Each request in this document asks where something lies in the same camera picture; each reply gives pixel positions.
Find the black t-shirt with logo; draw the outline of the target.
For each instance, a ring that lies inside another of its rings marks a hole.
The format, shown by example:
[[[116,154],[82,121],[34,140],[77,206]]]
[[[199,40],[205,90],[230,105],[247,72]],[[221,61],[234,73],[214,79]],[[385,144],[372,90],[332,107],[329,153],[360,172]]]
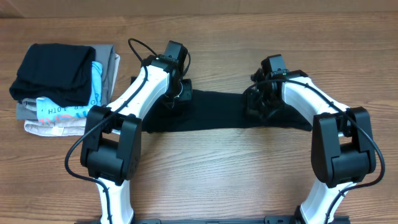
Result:
[[[296,128],[311,131],[312,125],[292,106],[284,107],[270,119],[252,119],[244,114],[243,93],[194,90],[187,106],[168,109],[161,97],[142,122],[147,133],[198,131],[223,128]]]

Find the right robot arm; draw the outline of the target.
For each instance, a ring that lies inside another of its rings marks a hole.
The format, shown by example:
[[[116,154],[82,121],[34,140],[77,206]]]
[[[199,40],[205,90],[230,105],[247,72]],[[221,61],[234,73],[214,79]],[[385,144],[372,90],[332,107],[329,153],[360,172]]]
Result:
[[[335,101],[301,70],[260,68],[251,81],[244,92],[249,114],[289,105],[312,126],[315,182],[291,223],[342,223],[334,216],[336,209],[349,191],[364,187],[363,179],[376,168],[369,113]]]

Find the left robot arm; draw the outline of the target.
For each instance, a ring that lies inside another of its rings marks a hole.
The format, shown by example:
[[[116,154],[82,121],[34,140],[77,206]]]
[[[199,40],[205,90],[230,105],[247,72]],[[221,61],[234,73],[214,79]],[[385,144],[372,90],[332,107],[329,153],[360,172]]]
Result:
[[[107,106],[90,109],[80,163],[87,168],[86,179],[98,188],[102,216],[100,223],[133,223],[130,181],[141,157],[142,122],[159,98],[175,104],[183,94],[185,62],[191,55],[151,55],[143,60],[138,77]]]

